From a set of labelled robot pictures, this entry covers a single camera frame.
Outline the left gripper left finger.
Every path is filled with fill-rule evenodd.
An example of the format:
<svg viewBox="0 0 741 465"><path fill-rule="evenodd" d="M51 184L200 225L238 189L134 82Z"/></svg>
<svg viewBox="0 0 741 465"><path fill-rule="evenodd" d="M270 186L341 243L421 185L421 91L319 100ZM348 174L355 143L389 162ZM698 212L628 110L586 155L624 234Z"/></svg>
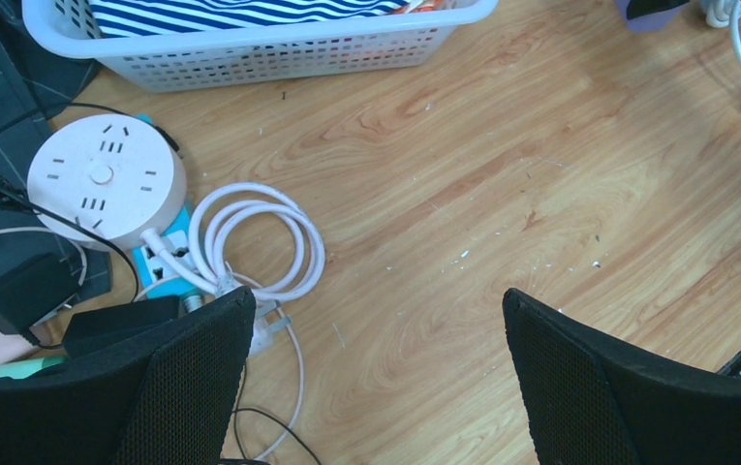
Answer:
<svg viewBox="0 0 741 465"><path fill-rule="evenodd" d="M217 464L249 354L249 288L31 377L0 378L0 464Z"/></svg>

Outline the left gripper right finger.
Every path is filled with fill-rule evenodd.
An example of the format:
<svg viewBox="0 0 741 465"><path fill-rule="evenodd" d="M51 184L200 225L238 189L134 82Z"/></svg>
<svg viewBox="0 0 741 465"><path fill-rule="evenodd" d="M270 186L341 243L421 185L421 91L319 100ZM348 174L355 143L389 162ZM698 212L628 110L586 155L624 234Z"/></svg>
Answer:
<svg viewBox="0 0 741 465"><path fill-rule="evenodd" d="M741 464L741 350L709 372L516 289L506 339L542 464Z"/></svg>

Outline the purple power strip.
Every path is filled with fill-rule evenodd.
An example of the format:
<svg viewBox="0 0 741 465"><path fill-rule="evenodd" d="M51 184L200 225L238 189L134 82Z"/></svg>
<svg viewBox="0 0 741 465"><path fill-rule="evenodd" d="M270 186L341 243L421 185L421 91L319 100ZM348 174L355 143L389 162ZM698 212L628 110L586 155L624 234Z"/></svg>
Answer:
<svg viewBox="0 0 741 465"><path fill-rule="evenodd" d="M634 33L664 28L690 0L615 0L626 27Z"/></svg>

